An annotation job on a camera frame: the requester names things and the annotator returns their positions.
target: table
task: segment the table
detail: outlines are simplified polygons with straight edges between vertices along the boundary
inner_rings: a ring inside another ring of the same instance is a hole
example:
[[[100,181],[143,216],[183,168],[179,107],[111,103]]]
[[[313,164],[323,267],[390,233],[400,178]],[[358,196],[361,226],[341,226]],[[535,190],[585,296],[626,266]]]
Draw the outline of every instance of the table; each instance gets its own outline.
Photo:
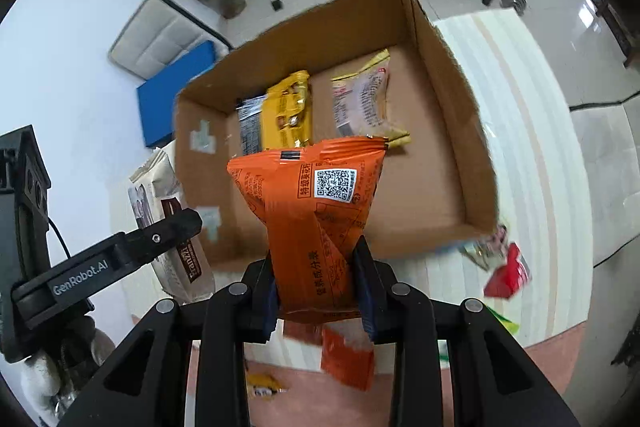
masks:
[[[435,25],[478,100],[496,173],[500,220],[520,247],[532,279],[505,301],[482,296],[490,274],[455,249],[390,264],[398,280],[433,299],[457,304],[481,298],[519,324],[516,339],[523,347],[532,346],[579,325],[589,311],[591,206],[578,140],[553,72],[513,10],[457,16]],[[118,197],[128,205],[126,191],[121,192]],[[130,214],[128,207],[124,213]],[[134,228],[132,216],[130,220],[128,227]],[[116,222],[122,225],[122,216]],[[241,273],[214,276],[216,288],[222,288]],[[136,315],[164,296],[150,267],[123,284]],[[264,346],[246,344],[246,358],[319,371],[320,347],[283,338],[282,327],[278,321]],[[376,372],[392,373],[393,365],[394,346],[376,346]]]

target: white qr code sticker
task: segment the white qr code sticker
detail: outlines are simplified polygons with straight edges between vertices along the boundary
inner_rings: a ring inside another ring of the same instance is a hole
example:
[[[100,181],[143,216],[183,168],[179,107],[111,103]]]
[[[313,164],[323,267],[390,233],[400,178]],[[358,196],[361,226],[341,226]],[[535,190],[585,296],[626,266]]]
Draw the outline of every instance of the white qr code sticker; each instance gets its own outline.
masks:
[[[314,178],[314,196],[351,203],[356,187],[356,169],[321,169]]]

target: orange snack package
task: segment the orange snack package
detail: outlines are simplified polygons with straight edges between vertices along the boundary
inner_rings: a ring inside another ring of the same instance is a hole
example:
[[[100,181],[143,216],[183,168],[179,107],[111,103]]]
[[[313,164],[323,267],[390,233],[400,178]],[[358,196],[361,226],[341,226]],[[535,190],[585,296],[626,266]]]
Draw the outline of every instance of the orange snack package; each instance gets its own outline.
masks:
[[[282,318],[320,324],[359,316],[351,254],[385,152],[384,138],[352,136],[229,161],[227,171],[267,227]]]

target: brown box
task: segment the brown box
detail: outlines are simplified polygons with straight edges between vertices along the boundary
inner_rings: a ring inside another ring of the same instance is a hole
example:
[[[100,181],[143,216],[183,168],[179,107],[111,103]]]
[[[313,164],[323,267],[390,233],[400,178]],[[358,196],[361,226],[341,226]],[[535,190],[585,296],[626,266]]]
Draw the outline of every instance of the brown box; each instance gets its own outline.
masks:
[[[193,208],[220,210],[217,233],[200,234],[212,267],[241,269],[268,249],[264,225],[226,172],[241,152],[237,101],[307,70],[313,141],[335,137],[331,77],[356,71],[384,48],[388,116],[412,141],[386,155],[365,229],[373,256],[405,257],[493,232],[495,175],[476,100],[418,1],[335,0],[247,42],[178,96],[178,179]]]

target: blue box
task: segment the blue box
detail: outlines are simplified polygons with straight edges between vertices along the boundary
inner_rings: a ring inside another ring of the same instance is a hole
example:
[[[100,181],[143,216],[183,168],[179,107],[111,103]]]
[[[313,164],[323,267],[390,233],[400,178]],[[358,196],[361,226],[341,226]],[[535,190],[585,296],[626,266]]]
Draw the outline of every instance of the blue box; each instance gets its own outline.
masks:
[[[216,62],[213,42],[199,44],[138,88],[138,107],[147,147],[164,147],[174,137],[174,100],[192,78]]]

